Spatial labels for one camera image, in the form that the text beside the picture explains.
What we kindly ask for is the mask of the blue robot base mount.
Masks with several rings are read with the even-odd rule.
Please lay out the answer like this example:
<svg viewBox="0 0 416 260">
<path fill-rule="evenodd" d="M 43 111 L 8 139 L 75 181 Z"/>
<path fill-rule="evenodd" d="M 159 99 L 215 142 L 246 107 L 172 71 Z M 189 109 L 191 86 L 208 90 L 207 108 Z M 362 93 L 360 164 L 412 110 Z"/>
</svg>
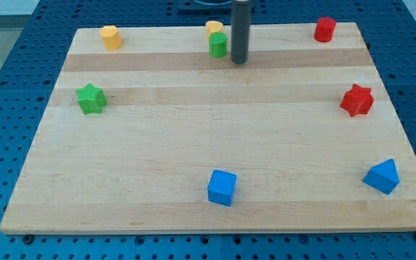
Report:
<svg viewBox="0 0 416 260">
<path fill-rule="evenodd" d="M 247 6 L 250 11 L 255 7 L 255 0 L 176 0 L 175 7 L 179 14 L 200 14 L 205 16 L 230 15 L 235 5 Z"/>
</svg>

